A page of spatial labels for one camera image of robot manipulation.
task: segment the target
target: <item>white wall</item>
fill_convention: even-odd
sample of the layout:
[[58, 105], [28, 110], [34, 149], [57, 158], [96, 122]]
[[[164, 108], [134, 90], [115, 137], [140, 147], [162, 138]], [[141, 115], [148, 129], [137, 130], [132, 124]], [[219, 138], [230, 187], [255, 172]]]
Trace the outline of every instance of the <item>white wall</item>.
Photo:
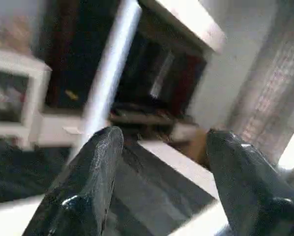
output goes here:
[[47, 0], [0, 0], [0, 17], [24, 15], [29, 18], [33, 39], [32, 48], [38, 45], [41, 23]]
[[[214, 4], [202, 1], [215, 8], [211, 14], [224, 14], [220, 8], [225, 6], [218, 0]], [[228, 0], [226, 17], [219, 16], [224, 19], [220, 26], [227, 34], [224, 50], [209, 60], [188, 110], [202, 128], [209, 129], [227, 119], [276, 12], [275, 0]]]

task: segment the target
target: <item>black surface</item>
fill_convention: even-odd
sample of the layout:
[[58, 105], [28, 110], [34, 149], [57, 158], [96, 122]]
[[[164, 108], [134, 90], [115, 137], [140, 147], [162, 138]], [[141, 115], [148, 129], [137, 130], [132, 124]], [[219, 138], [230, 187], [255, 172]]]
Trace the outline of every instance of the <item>black surface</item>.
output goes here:
[[[0, 141], [0, 202], [45, 193], [68, 153], [68, 147], [22, 152]], [[127, 143], [116, 173], [105, 235], [169, 235], [213, 200], [137, 143]]]
[[235, 235], [294, 236], [294, 189], [256, 148], [231, 132], [210, 130], [207, 154]]

